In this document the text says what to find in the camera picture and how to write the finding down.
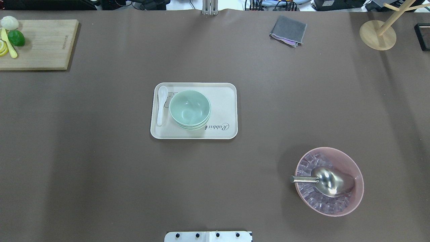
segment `stacked bowl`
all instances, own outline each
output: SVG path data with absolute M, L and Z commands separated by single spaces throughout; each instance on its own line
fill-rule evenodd
M 186 130 L 205 126 L 211 115 L 209 99 L 194 90 L 181 91 L 170 100 L 170 115 L 176 124 Z

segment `round wooden base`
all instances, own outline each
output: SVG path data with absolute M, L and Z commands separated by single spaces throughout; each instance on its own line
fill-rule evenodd
M 381 36 L 376 34 L 383 24 L 383 21 L 371 20 L 360 27 L 360 37 L 370 48 L 388 50 L 396 43 L 396 32 L 392 27 L 389 27 Z

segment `wooden cutting board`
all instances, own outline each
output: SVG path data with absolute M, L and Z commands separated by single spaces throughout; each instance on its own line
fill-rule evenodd
M 14 47 L 18 57 L 0 56 L 0 71 L 67 70 L 78 21 L 19 20 L 25 45 Z

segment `wooden stand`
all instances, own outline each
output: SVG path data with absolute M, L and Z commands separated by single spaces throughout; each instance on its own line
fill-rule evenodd
M 430 6 L 429 3 L 410 7 L 414 2 L 415 0 L 406 0 L 400 8 L 384 3 L 384 7 L 396 12 L 386 22 L 371 20 L 364 23 L 360 27 L 360 37 L 363 42 L 375 50 L 388 50 L 393 47 L 396 43 L 396 32 L 391 25 L 406 11 Z

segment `white tray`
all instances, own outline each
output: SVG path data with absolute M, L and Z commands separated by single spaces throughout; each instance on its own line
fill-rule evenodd
M 163 123 L 157 125 L 158 89 L 167 87 L 169 95 L 164 104 Z M 170 99 L 178 92 L 196 90 L 211 103 L 211 116 L 207 124 L 198 130 L 179 127 L 169 112 Z M 237 134 L 237 94 L 230 83 L 163 82 L 154 90 L 152 102 L 151 134 L 157 139 L 232 139 Z

